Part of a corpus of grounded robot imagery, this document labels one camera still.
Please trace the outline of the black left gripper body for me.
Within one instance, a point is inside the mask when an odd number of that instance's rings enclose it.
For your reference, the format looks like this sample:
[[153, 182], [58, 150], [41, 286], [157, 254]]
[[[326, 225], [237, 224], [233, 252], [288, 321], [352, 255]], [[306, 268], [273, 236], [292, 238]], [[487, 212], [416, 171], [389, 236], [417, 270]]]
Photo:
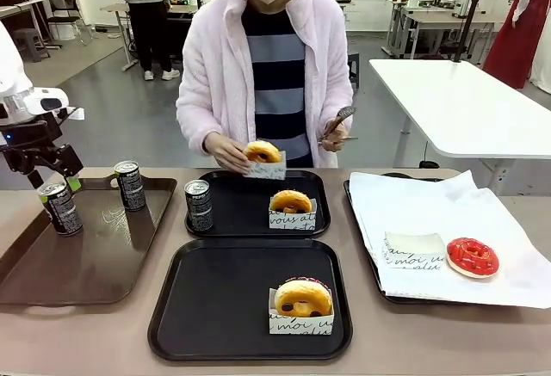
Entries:
[[62, 132], [56, 120], [31, 120], [0, 126], [4, 145], [0, 152], [13, 172], [30, 175], [37, 167], [63, 173], [58, 147], [53, 143]]

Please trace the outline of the black Pepsi can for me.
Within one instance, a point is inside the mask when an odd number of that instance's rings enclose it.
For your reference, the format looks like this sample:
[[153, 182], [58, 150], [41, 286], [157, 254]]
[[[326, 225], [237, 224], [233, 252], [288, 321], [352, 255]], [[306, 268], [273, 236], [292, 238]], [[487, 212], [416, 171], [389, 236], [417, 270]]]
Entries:
[[207, 181], [196, 179], [184, 186], [188, 218], [194, 231], [208, 231], [214, 225], [210, 187]]
[[71, 190], [64, 182], [43, 184], [37, 194], [60, 236], [71, 236], [83, 229]]
[[123, 206], [128, 211], [138, 211], [145, 207], [145, 192], [138, 163], [121, 161], [114, 166], [114, 171]]

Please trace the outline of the white printed paper box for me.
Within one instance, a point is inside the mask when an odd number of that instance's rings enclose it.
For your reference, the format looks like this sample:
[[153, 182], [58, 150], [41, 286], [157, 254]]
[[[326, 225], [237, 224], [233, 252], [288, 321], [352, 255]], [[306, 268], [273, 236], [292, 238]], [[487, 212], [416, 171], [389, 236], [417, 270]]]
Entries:
[[269, 333], [271, 335], [330, 336], [333, 329], [334, 309], [321, 317], [289, 317], [279, 315], [275, 304], [276, 290], [269, 290]]
[[269, 210], [269, 228], [293, 231], [314, 231], [317, 220], [317, 201], [310, 200], [312, 211], [309, 213], [282, 213]]
[[445, 261], [444, 243], [436, 234], [405, 235], [386, 232], [382, 255], [389, 268], [437, 271]]
[[279, 162], [260, 162], [260, 154], [251, 155], [251, 166], [249, 172], [245, 175], [248, 178], [284, 180], [287, 173], [286, 152], [281, 151], [281, 160]]

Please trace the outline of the metal serving tongs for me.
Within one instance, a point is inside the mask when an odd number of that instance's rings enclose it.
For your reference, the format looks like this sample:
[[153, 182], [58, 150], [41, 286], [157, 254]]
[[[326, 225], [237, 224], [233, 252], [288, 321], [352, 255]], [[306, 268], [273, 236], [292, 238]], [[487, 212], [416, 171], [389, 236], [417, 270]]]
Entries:
[[348, 106], [341, 108], [335, 118], [326, 126], [323, 135], [319, 139], [319, 143], [325, 140], [341, 123], [347, 120], [356, 112], [356, 108]]

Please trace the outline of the person's left forearm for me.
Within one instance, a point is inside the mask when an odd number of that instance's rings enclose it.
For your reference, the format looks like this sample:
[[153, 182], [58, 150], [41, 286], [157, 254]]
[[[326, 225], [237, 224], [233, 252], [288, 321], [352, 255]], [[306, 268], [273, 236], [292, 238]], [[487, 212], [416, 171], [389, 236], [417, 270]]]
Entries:
[[[353, 96], [354, 96], [354, 90], [353, 90], [352, 84], [350, 83], [350, 81], [348, 81], [347, 86], [344, 89], [344, 92], [341, 93], [337, 98], [337, 112], [344, 107], [348, 107], [348, 106], [355, 107]], [[350, 130], [352, 126], [353, 117], [354, 117], [354, 114], [343, 122], [347, 130]]]

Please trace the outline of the person's right forearm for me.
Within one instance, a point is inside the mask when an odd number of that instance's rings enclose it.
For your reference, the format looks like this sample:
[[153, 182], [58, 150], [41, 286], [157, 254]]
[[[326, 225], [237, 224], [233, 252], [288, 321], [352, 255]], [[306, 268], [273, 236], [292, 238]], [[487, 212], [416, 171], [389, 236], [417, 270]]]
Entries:
[[206, 147], [207, 136], [222, 131], [220, 123], [214, 118], [210, 93], [181, 86], [176, 100], [176, 120], [189, 142], [189, 148], [210, 155]]

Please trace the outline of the person's right hand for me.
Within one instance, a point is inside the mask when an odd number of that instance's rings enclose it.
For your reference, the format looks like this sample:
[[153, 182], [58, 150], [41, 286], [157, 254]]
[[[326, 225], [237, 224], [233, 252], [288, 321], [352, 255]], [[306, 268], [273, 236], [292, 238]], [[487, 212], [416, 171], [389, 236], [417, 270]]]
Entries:
[[241, 175], [250, 172], [250, 162], [244, 154], [245, 147], [238, 141], [212, 132], [204, 139], [203, 148], [221, 168]]

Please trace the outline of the person's left hand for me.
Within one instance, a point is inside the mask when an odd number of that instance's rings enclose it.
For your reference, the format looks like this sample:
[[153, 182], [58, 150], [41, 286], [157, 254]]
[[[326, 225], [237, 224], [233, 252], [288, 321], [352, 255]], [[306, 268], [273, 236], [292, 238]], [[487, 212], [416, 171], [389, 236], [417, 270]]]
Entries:
[[344, 140], [349, 133], [343, 122], [339, 123], [319, 144], [325, 151], [338, 152], [343, 148]]

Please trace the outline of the brown plastic tray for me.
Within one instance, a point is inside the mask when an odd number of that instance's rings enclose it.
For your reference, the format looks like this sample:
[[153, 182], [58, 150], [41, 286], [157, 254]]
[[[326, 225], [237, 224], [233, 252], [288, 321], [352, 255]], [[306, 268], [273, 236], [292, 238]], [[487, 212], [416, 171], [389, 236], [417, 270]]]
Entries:
[[134, 287], [176, 189], [173, 178], [142, 179], [146, 205], [129, 212], [115, 178], [84, 178], [74, 201], [83, 222], [60, 236], [41, 211], [0, 250], [0, 306], [113, 304]]

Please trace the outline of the grey plastic stool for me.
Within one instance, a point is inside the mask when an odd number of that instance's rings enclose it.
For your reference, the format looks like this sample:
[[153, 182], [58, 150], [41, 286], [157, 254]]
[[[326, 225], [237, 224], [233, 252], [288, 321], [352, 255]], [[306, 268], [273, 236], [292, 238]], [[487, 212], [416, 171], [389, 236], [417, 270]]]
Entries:
[[37, 29], [20, 28], [13, 33], [13, 39], [17, 49], [24, 51], [28, 59], [38, 63], [45, 57], [50, 57], [43, 40]]

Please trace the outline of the white background desk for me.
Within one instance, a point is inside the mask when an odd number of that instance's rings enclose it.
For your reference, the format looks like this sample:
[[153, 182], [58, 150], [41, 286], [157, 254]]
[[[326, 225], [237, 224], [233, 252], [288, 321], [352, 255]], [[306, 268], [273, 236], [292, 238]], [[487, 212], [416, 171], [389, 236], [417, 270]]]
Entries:
[[39, 42], [41, 43], [41, 46], [43, 48], [46, 48], [46, 44], [45, 44], [45, 41], [43, 40], [43, 36], [40, 30], [37, 16], [34, 13], [34, 6], [38, 5], [39, 3], [44, 3], [47, 1], [48, 0], [25, 0], [22, 3], [18, 3], [11, 6], [0, 6], [0, 20], [3, 20], [5, 18], [14, 16], [14, 15], [19, 15], [24, 12], [29, 12], [32, 17], [34, 28], [37, 30], [39, 34]]

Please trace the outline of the black office chair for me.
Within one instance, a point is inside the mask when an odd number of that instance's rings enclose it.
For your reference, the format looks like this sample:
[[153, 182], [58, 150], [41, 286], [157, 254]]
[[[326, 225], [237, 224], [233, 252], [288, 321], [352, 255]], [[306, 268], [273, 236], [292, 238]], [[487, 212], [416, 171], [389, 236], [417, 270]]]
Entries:
[[91, 33], [84, 23], [83, 16], [78, 7], [77, 0], [48, 0], [52, 14], [47, 18], [47, 24], [55, 32], [57, 40], [62, 40], [62, 28], [71, 28], [73, 36], [84, 46], [88, 42], [83, 37], [83, 32], [92, 39]]

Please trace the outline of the background table with metal legs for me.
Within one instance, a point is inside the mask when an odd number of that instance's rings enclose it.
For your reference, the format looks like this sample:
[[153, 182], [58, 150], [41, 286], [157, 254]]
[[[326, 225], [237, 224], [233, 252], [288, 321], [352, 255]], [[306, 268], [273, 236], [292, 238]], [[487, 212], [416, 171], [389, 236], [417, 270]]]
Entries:
[[[192, 16], [198, 10], [196, 5], [171, 5], [168, 11], [173, 15], [169, 18], [170, 22], [190, 23]], [[126, 3], [114, 3], [100, 8], [100, 11], [115, 15], [119, 35], [123, 43], [123, 50], [126, 57], [126, 63], [121, 70], [126, 72], [139, 63], [137, 52], [133, 41], [133, 30], [130, 21], [129, 8]]]

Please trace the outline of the smaller black plastic tray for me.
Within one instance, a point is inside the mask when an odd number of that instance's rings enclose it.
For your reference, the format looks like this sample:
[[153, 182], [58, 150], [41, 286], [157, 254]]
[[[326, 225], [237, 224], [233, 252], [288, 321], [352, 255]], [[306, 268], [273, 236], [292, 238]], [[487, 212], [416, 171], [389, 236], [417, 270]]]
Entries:
[[[322, 179], [307, 170], [289, 170], [286, 178], [264, 180], [217, 170], [200, 177], [209, 184], [214, 211], [214, 225], [207, 231], [197, 231], [189, 219], [185, 225], [197, 237], [316, 237], [329, 227], [331, 214]], [[275, 193], [293, 189], [315, 199], [317, 203], [314, 226], [306, 231], [275, 229], [269, 226], [269, 199]]]

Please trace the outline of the person in grey hoodie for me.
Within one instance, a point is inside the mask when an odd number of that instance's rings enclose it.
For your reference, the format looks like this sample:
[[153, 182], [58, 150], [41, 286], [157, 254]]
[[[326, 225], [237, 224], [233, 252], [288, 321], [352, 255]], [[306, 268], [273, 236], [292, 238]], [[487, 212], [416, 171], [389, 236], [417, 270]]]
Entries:
[[152, 60], [156, 59], [165, 81], [176, 79], [180, 71], [172, 66], [169, 46], [165, 41], [168, 29], [170, 0], [124, 0], [129, 8], [133, 37], [144, 79], [154, 79]]

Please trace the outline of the larger black plastic tray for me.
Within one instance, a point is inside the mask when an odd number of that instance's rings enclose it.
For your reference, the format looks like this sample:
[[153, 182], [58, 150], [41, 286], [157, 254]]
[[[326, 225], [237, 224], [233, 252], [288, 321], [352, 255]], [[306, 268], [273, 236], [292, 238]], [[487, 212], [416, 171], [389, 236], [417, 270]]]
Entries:
[[[269, 332], [269, 290], [294, 277], [331, 289], [331, 334], [304, 326], [295, 335]], [[317, 240], [282, 237], [186, 243], [172, 258], [147, 331], [152, 352], [172, 362], [332, 360], [351, 338], [336, 253]]]

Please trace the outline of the person in pink fleece jacket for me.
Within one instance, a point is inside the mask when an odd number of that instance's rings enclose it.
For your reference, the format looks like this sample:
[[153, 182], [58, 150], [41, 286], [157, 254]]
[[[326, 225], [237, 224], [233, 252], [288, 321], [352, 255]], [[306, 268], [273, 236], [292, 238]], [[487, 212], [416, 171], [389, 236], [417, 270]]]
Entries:
[[337, 166], [319, 139], [348, 81], [335, 0], [212, 0], [183, 45], [180, 87], [210, 93], [220, 134], [244, 147], [268, 141], [290, 168]]

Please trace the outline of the black tray under paper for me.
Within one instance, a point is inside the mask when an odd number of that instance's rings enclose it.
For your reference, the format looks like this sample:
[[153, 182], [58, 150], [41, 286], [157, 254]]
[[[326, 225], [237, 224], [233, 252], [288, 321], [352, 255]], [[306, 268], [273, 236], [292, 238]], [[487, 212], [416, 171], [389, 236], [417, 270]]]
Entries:
[[[383, 176], [391, 177], [391, 178], [423, 181], [423, 182], [441, 182], [443, 180], [442, 178], [435, 178], [435, 177], [413, 177], [413, 176], [409, 176], [407, 174], [399, 173], [399, 172], [389, 172], [389, 173], [383, 174]], [[369, 252], [369, 250], [364, 250], [364, 253], [368, 260], [368, 265], [370, 266], [371, 273], [374, 277], [377, 290], [381, 295], [381, 297], [387, 300], [388, 302], [394, 303], [396, 305], [455, 305], [455, 302], [448, 301], [448, 300], [415, 299], [413, 297], [388, 295], [382, 289], [379, 271], [376, 266], [375, 259], [371, 256], [371, 253]]]

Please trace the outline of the empty white printed paper box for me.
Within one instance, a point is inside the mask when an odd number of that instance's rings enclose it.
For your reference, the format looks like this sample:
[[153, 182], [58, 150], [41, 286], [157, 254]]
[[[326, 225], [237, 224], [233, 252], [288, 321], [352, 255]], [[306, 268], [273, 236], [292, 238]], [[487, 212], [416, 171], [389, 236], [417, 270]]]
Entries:
[[436, 234], [405, 235], [386, 232], [382, 255], [389, 268], [437, 271], [445, 261], [444, 243]]

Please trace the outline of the white paper sheet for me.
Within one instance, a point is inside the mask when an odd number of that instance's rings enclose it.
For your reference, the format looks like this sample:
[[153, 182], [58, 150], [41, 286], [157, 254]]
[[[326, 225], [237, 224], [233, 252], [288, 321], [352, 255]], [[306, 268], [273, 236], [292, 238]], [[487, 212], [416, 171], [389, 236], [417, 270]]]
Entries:
[[[423, 182], [354, 172], [351, 204], [364, 246], [375, 259], [382, 289], [390, 296], [460, 303], [551, 308], [551, 261], [487, 188], [470, 172], [441, 182]], [[382, 255], [386, 232], [438, 234], [445, 261], [440, 270], [389, 268]], [[459, 274], [447, 262], [447, 244], [460, 237], [494, 249], [499, 270], [490, 278]]]

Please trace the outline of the grey background work table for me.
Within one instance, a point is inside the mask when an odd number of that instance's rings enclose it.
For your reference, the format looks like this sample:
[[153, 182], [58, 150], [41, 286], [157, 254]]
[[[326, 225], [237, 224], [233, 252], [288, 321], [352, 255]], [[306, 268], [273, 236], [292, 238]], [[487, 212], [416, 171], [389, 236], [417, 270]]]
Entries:
[[467, 23], [429, 0], [421, 0], [417, 8], [409, 8], [404, 0], [386, 2], [391, 15], [381, 50], [393, 59], [450, 59], [461, 49], [463, 59], [479, 65], [505, 21], [503, 14], [481, 10]]

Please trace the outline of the large white table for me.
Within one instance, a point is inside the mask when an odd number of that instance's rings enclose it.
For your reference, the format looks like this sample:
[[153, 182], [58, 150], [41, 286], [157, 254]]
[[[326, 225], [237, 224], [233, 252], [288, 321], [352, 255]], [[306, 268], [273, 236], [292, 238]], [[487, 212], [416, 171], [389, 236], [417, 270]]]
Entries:
[[499, 194], [518, 160], [551, 161], [551, 111], [466, 61], [372, 59], [406, 117], [393, 167], [416, 126], [440, 155], [494, 161]]

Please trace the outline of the red glazed donut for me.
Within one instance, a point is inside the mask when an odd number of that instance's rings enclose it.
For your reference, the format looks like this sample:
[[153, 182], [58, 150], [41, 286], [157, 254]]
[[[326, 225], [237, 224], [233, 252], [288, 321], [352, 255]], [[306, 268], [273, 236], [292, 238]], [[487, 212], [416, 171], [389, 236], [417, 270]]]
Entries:
[[486, 279], [499, 270], [499, 259], [494, 249], [469, 237], [450, 241], [446, 247], [448, 265], [467, 277]]

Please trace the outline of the black stand pole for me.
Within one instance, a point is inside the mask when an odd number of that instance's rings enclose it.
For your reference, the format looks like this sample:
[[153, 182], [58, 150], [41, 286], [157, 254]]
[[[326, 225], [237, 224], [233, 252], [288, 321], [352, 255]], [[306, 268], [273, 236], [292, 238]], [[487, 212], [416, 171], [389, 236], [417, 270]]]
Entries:
[[452, 58], [452, 60], [455, 63], [459, 63], [461, 61], [461, 54], [465, 47], [465, 43], [468, 37], [468, 32], [473, 22], [474, 14], [479, 4], [479, 1], [480, 0], [466, 0], [461, 6], [462, 7], [461, 19], [464, 19], [465, 21], [461, 26], [460, 39], [456, 46], [455, 55]]

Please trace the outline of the red dress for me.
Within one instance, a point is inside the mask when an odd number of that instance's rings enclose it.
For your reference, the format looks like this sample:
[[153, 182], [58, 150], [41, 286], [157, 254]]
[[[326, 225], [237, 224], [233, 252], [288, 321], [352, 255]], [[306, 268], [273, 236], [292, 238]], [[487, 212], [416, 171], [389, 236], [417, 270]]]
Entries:
[[529, 78], [551, 0], [514, 0], [486, 56], [483, 71], [513, 89]]

